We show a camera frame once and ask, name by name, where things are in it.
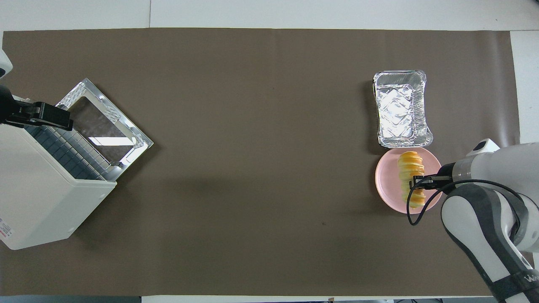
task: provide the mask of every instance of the brown paper mat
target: brown paper mat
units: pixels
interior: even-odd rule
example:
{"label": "brown paper mat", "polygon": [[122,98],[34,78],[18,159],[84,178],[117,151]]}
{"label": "brown paper mat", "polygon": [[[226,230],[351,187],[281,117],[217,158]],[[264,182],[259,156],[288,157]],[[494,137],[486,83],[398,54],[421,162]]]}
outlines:
{"label": "brown paper mat", "polygon": [[440,205],[412,227],[378,197],[371,81],[426,72],[442,163],[515,144],[508,32],[39,31],[3,47],[13,94],[55,104],[87,77],[156,145],[68,240],[0,245],[2,295],[489,295]]}

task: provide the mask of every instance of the aluminum foil tray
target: aluminum foil tray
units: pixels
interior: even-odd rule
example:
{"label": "aluminum foil tray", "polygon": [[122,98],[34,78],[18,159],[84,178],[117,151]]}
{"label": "aluminum foil tray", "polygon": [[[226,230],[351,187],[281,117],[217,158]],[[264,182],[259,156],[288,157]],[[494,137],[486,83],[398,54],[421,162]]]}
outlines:
{"label": "aluminum foil tray", "polygon": [[426,79],[423,71],[383,71],[374,75],[381,146],[423,147],[432,143],[425,119]]}
{"label": "aluminum foil tray", "polygon": [[74,178],[114,182],[154,143],[88,79],[57,105],[73,130],[25,127]]}

